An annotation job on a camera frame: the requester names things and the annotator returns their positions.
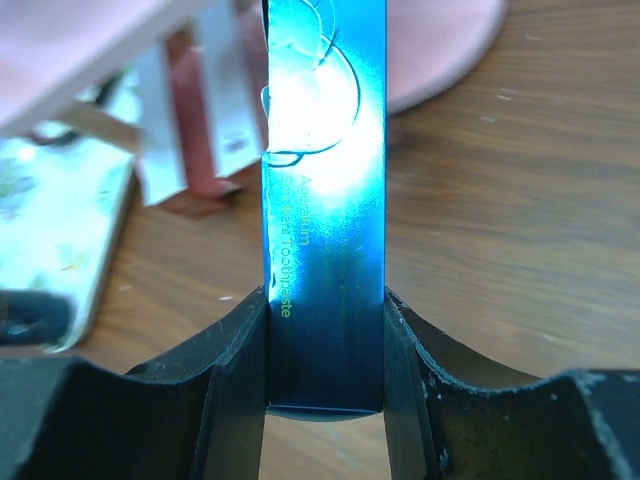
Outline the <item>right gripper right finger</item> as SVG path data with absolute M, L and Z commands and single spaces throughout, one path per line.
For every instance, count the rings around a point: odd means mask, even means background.
M 384 304 L 384 422 L 395 479 L 635 479 L 639 374 L 537 378 Z

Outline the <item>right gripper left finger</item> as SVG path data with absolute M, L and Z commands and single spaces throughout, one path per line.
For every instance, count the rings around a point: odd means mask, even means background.
M 266 300 L 118 375 L 78 356 L 1 361 L 5 479 L 254 479 Z

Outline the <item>blue toothpaste box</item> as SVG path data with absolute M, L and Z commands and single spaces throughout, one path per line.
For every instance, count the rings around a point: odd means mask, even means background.
M 372 415 L 383 403 L 387 5 L 263 11 L 267 408 L 303 421 Z

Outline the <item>red toothpaste box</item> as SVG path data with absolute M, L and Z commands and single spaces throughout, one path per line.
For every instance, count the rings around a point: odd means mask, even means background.
M 254 89 L 233 1 L 210 1 L 195 18 L 213 171 L 230 178 L 263 152 Z
M 143 202 L 194 219 L 226 209 L 239 190 L 215 175 L 199 60 L 186 26 L 136 62 L 141 103 L 136 172 Z

